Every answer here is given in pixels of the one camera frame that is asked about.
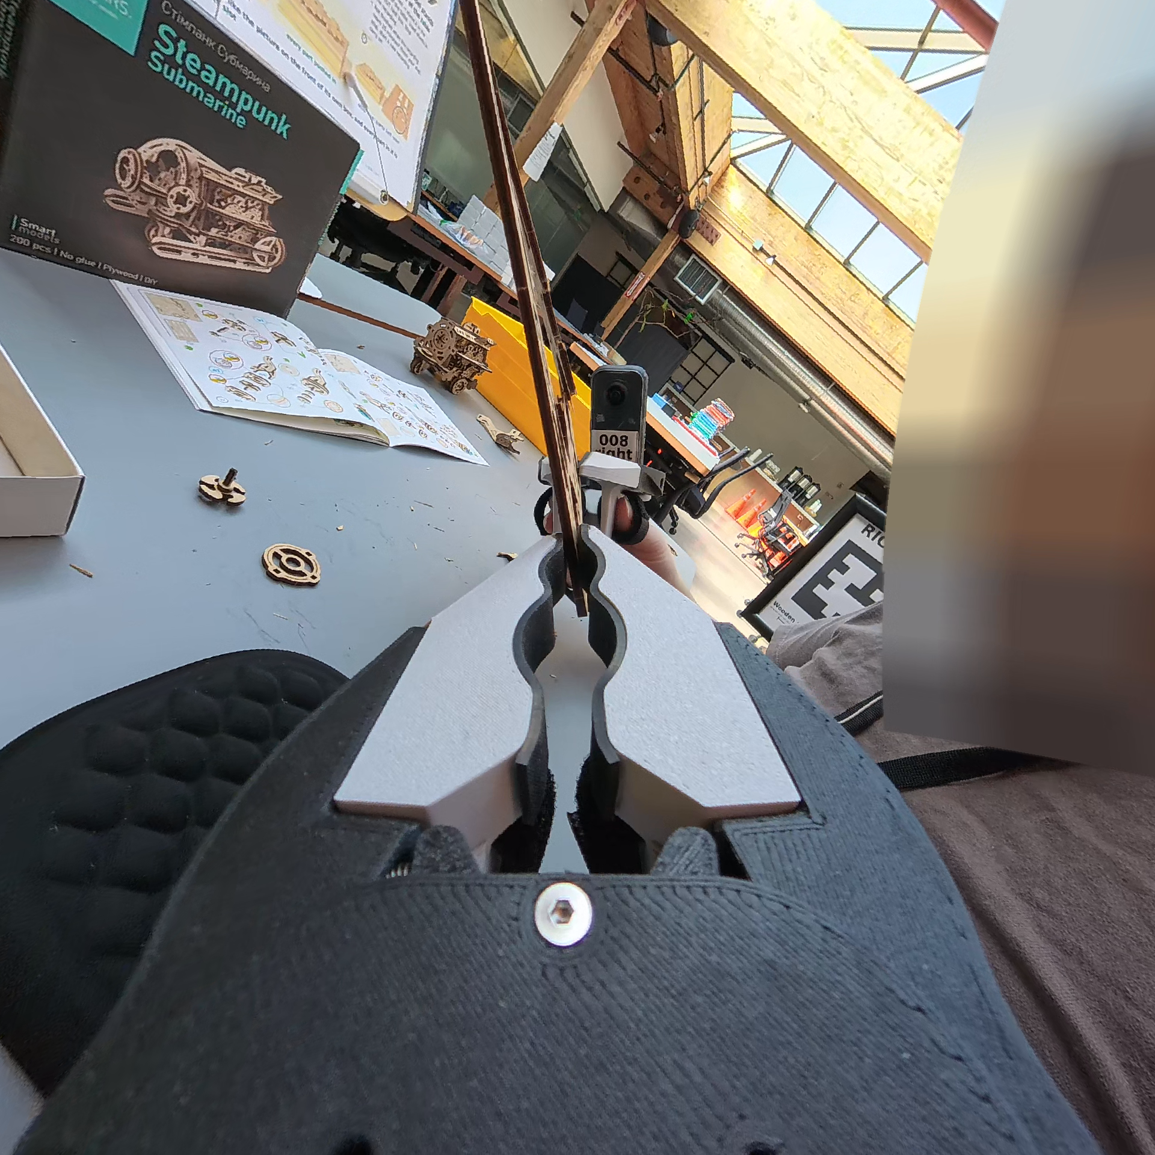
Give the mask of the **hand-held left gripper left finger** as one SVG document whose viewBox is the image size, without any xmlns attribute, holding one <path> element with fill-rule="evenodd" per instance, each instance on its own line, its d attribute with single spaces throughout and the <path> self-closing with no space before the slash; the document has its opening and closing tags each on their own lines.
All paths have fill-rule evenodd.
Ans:
<svg viewBox="0 0 1155 1155">
<path fill-rule="evenodd" d="M 544 689 L 564 593 L 541 538 L 428 625 L 335 792 L 340 812 L 458 830 L 485 871 L 500 837 L 551 810 Z"/>
</svg>

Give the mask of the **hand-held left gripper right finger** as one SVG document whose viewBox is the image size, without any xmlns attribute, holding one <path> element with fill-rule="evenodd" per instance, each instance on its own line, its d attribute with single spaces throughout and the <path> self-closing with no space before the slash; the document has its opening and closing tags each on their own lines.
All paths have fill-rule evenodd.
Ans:
<svg viewBox="0 0 1155 1155">
<path fill-rule="evenodd" d="M 577 787 L 592 873 L 647 873 L 680 829 L 795 813 L 802 798 L 718 625 L 583 528 L 588 641 L 605 671 Z"/>
</svg>

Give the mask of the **laser-cut plywood parts sheet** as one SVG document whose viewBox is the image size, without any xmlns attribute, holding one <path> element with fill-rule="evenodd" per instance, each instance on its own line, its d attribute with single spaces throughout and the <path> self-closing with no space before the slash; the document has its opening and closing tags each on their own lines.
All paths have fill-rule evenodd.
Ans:
<svg viewBox="0 0 1155 1155">
<path fill-rule="evenodd" d="M 552 514 L 560 534 L 567 588 L 580 616 L 590 611 L 585 545 L 585 496 L 578 475 L 570 400 L 574 383 L 560 347 L 556 315 L 544 270 L 537 232 L 514 161 L 513 141 L 476 2 L 458 3 L 469 47 L 483 133 L 499 197 L 504 238 L 517 290 L 518 313 L 525 329 L 530 372 L 539 404 L 546 456 L 552 471 Z"/>
</svg>

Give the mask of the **assembled wooden model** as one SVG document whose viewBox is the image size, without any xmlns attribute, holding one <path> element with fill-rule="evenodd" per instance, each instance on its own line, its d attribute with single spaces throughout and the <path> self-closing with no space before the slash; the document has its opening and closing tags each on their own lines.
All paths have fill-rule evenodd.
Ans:
<svg viewBox="0 0 1155 1155">
<path fill-rule="evenodd" d="M 432 372 L 454 396 L 471 391 L 478 387 L 478 379 L 490 372 L 488 355 L 495 344 L 478 326 L 442 317 L 429 326 L 423 338 L 415 338 L 411 372 Z"/>
</svg>

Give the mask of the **black model kit box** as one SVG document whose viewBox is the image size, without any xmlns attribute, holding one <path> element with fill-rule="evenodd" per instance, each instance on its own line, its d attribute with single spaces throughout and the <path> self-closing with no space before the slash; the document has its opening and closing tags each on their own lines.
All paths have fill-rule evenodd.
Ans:
<svg viewBox="0 0 1155 1155">
<path fill-rule="evenodd" d="M 285 317 L 358 155 L 192 3 L 3 3 L 7 252 Z"/>
</svg>

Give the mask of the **person's right hand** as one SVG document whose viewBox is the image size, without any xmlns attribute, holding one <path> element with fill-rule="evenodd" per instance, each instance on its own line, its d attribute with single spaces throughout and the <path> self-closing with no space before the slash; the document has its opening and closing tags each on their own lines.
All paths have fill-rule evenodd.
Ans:
<svg viewBox="0 0 1155 1155">
<path fill-rule="evenodd" d="M 627 493 L 616 500 L 612 540 L 668 586 L 692 600 L 690 586 L 679 570 L 675 547 L 651 521 L 638 495 Z"/>
</svg>

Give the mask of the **white table with orange side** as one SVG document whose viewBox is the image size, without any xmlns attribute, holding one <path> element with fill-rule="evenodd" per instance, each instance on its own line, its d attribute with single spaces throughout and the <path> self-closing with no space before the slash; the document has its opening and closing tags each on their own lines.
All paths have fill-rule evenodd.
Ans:
<svg viewBox="0 0 1155 1155">
<path fill-rule="evenodd" d="M 686 463 L 690 471 L 706 475 L 717 468 L 719 456 L 675 419 L 672 412 L 657 404 L 655 397 L 647 398 L 647 435 L 657 439 L 666 450 Z"/>
</svg>

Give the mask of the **black office chair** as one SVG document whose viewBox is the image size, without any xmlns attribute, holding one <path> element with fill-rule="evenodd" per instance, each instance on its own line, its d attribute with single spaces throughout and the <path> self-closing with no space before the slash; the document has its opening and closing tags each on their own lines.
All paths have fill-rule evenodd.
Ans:
<svg viewBox="0 0 1155 1155">
<path fill-rule="evenodd" d="M 671 534 L 678 530 L 680 513 L 686 514 L 686 519 L 701 519 L 711 509 L 721 491 L 731 482 L 731 478 L 725 477 L 726 471 L 742 478 L 743 474 L 759 467 L 759 464 L 746 466 L 749 454 L 750 449 L 745 447 L 722 457 L 701 479 L 680 484 L 672 496 L 664 500 L 662 516 L 671 520 Z"/>
</svg>

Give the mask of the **yellow plastic bin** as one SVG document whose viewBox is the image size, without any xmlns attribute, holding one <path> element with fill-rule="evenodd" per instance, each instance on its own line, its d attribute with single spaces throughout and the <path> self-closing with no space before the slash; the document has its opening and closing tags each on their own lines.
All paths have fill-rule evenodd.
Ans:
<svg viewBox="0 0 1155 1155">
<path fill-rule="evenodd" d="M 546 443 L 524 326 L 478 298 L 471 299 L 465 322 L 478 326 L 483 337 L 495 341 L 486 359 L 490 372 L 478 379 L 478 391 L 545 454 Z M 571 378 L 574 394 L 570 398 L 570 415 L 577 456 L 581 459 L 591 452 L 591 391 L 577 373 Z"/>
</svg>

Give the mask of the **grey cloth garment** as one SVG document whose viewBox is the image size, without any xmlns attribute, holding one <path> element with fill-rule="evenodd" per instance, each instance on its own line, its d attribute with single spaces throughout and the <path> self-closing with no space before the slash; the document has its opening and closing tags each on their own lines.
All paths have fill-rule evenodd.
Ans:
<svg viewBox="0 0 1155 1155">
<path fill-rule="evenodd" d="M 884 604 L 782 628 L 768 657 L 830 716 L 879 700 L 883 692 Z"/>
</svg>

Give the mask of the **black framed tag sign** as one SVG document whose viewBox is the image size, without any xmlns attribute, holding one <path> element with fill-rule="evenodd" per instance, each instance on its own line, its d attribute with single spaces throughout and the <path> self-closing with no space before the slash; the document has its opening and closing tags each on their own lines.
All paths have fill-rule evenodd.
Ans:
<svg viewBox="0 0 1155 1155">
<path fill-rule="evenodd" d="M 791 555 L 739 616 L 764 639 L 788 626 L 844 616 L 884 597 L 886 513 L 852 495 Z"/>
</svg>

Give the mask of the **stack of white boxes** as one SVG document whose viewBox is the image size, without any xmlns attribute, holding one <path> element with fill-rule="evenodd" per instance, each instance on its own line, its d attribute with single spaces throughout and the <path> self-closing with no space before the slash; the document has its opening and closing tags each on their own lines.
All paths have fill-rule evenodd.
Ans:
<svg viewBox="0 0 1155 1155">
<path fill-rule="evenodd" d="M 495 210 L 472 196 L 456 222 L 461 245 L 492 269 L 509 264 L 504 222 Z"/>
</svg>

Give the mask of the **wooden workbench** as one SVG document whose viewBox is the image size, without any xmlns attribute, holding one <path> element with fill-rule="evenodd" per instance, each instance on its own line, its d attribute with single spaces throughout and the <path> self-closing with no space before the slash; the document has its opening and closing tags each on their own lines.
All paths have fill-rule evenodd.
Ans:
<svg viewBox="0 0 1155 1155">
<path fill-rule="evenodd" d="M 391 235 L 429 259 L 430 267 L 419 277 L 414 292 L 443 317 L 463 319 L 469 305 L 458 302 L 464 297 L 481 297 L 517 322 L 523 319 L 516 288 L 502 280 L 502 271 L 486 256 L 471 252 L 418 214 L 404 213 L 386 225 Z"/>
</svg>

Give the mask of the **flat plywood sheet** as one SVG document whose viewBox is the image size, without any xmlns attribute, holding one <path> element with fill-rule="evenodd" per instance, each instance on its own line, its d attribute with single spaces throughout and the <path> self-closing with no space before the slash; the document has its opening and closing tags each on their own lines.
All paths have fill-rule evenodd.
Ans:
<svg viewBox="0 0 1155 1155">
<path fill-rule="evenodd" d="M 387 330 L 408 340 L 425 337 L 430 326 L 443 320 L 437 310 L 412 297 L 397 294 L 388 287 L 375 283 L 372 287 L 388 292 L 386 297 L 370 297 L 368 301 L 358 299 L 358 305 L 363 305 L 365 309 L 352 309 L 327 297 L 310 297 L 305 292 L 296 294 L 296 302 L 328 310 L 365 326 Z"/>
</svg>

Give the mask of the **open instruction booklet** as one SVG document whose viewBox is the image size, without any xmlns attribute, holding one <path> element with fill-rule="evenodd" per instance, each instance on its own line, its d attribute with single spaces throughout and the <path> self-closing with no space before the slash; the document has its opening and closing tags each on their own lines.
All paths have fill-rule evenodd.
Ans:
<svg viewBox="0 0 1155 1155">
<path fill-rule="evenodd" d="M 125 283 L 113 288 L 200 412 L 486 466 L 421 386 L 320 351 L 291 322 Z"/>
</svg>

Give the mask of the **black padded wrist rest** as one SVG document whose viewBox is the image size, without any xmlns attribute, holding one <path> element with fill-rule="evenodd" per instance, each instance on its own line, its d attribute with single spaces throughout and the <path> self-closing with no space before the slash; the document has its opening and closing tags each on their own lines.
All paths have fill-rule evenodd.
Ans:
<svg viewBox="0 0 1155 1155">
<path fill-rule="evenodd" d="M 240 788 L 348 678 L 208 657 L 83 703 L 2 757 L 2 1037 L 41 1094 L 101 1030 Z"/>
</svg>

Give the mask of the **large instruction poster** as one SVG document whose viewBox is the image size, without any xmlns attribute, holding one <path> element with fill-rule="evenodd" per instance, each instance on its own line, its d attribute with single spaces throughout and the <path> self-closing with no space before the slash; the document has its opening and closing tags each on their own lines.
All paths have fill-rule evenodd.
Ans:
<svg viewBox="0 0 1155 1155">
<path fill-rule="evenodd" d="M 203 13 L 356 139 L 349 193 L 419 203 L 456 2 L 197 2 Z"/>
</svg>

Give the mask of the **person's brown shirt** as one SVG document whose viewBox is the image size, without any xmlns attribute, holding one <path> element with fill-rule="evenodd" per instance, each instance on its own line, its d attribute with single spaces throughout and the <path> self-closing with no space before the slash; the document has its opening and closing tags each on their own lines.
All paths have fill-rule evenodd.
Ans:
<svg viewBox="0 0 1155 1155">
<path fill-rule="evenodd" d="M 905 799 L 1105 1153 L 1154 1151 L 1152 776 L 983 752 Z"/>
</svg>

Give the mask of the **white cardboard box tray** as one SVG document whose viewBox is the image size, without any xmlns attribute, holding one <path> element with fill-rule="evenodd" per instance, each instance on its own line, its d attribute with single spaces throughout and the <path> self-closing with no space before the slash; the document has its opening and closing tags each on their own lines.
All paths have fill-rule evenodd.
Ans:
<svg viewBox="0 0 1155 1155">
<path fill-rule="evenodd" d="M 7 351 L 2 351 L 2 538 L 62 538 L 84 474 Z"/>
</svg>

